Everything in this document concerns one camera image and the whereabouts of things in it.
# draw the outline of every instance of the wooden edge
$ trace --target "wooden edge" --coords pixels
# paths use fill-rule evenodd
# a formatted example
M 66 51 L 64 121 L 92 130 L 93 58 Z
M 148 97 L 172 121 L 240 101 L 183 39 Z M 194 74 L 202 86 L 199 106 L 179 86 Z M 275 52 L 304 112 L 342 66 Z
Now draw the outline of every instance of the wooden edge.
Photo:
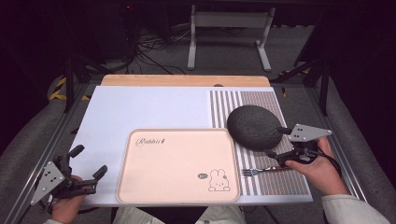
M 106 75 L 102 86 L 270 87 L 267 77 L 206 75 Z

